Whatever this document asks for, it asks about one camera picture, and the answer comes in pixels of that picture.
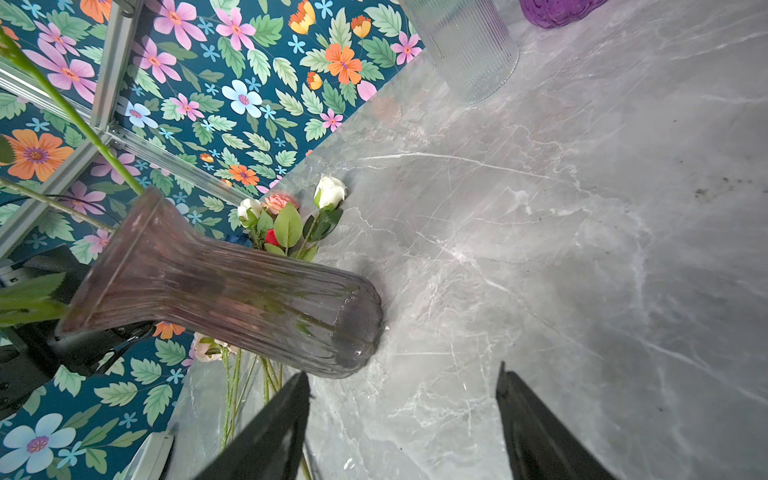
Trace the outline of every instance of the blue flower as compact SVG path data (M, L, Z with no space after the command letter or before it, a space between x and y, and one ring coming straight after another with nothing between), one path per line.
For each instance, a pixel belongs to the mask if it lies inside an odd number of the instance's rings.
M83 455L85 453L85 449L80 449L80 445L82 445L83 442L77 442L72 446L72 450L70 449L61 449L58 451L58 456L62 457L61 461L56 465L56 468L61 468L64 465L72 465L73 467L77 465L78 463L78 455Z
M39 121L36 117L32 117L32 121L27 124L27 127L34 128L35 131L49 131L51 129L48 128L48 125L50 125L50 122Z
M175 370L171 369L170 376L165 381L168 383L173 382L174 385L178 385L179 380L181 380L182 378L184 378L184 374L181 373L181 369L175 369Z
M210 22L206 22L202 18L200 19L200 23L197 24L197 27L204 31L206 35L210 35L214 33L214 24Z
M275 118L275 111L272 110L271 106L264 105L260 110L264 112L264 118Z
M256 93L259 93L259 88L261 88L261 84L256 82L256 77L251 77L250 80L245 80L245 82L248 84L248 90L253 90Z
M306 45L306 42L299 41L299 37L296 37L296 34L293 34L293 41L288 42L289 47L293 47L293 53L301 52L304 53L304 49L302 48L304 45Z
M121 420L120 423L118 423L119 426L125 425L125 428L130 430L131 429L131 423L136 423L139 421L139 419L136 418L136 412L131 413L128 415L127 413L123 414L124 420Z
M216 63L217 58L221 58L221 55L219 55L214 51L215 47L213 45L200 45L200 46L203 47L203 50L205 50L205 53L203 53L203 56L205 58L210 58L210 60L213 63Z
M320 9L320 13L323 16L323 19L325 19L326 14L330 16L330 18L333 18L333 12L331 12L330 7L333 5L333 2L331 0L320 0L319 2L315 2L315 8Z

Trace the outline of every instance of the plant stem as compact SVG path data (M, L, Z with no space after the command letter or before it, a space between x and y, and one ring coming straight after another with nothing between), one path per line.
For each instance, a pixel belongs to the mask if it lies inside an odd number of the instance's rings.
M54 208L56 210L62 211L66 214L70 214L75 218L78 218L80 220L83 220L84 222L90 223L96 228L101 228L102 230L105 230L109 233L114 233L115 229L113 227L110 227L106 223L102 223L98 220L95 220L93 218L90 218L88 215L81 214L80 212L76 210L72 210L69 207L65 207L64 205L61 205L56 200L52 200L50 197L46 197L45 195L40 195L39 193L35 192L34 190L29 190L28 188L22 187L21 185L17 185L11 181L6 180L5 178L0 177L0 185L3 187L11 188L13 190L18 191L20 194L30 197L32 199L35 199L39 202L42 202L46 205L48 205L50 208Z
M128 172L125 166L120 163L120 161L112 154L109 148L104 145L96 132L94 132L93 129L91 129L91 127L85 122L85 120L82 119L82 117L72 107L69 101L67 101L67 99L59 93L59 91L56 89L56 87L53 86L53 84L51 84L48 78L38 70L35 64L33 64L32 61L27 58L26 55L24 55L24 52L1 29L0 45L3 47L2 53L5 54L5 56L9 58L16 67L20 68L24 73L28 74L38 82L38 86L46 94L48 94L49 97L51 97L51 99L56 103L56 105L59 106L60 109L64 111L64 113L66 113L66 115L69 117L69 120L78 127L78 130L80 130L88 139L88 141L90 141L94 147L96 147L99 153L101 153L104 158L107 159L115 171L117 171L120 176L125 179L125 181L128 183L128 186L130 186L133 191L136 192L136 195L141 195L144 192L144 188L136 181L133 175Z

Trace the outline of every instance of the ribbed glass vase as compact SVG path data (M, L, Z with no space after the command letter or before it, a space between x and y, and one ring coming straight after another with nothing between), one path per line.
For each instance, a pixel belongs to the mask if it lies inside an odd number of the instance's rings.
M141 320L176 323L329 378L361 369L383 328L367 280L200 235L155 188L110 239L59 329Z

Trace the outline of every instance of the purple glass vase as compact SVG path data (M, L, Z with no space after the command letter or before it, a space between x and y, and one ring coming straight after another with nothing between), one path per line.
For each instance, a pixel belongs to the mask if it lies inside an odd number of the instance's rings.
M205 237L152 187L99 255L58 328L171 322L343 378L376 351L382 317L368 280Z
M520 0L523 15L533 25L556 28L576 22L607 0Z

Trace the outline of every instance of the marble countertop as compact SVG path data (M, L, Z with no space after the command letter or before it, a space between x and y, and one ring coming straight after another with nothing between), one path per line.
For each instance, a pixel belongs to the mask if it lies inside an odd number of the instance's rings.
M554 31L516 8L500 91L458 104L425 51L278 187L347 183L316 261L369 278L389 328L312 379L317 478L511 478L502 360L618 478L766 478L768 3L611 0ZM217 454L222 398L194 366L168 478Z

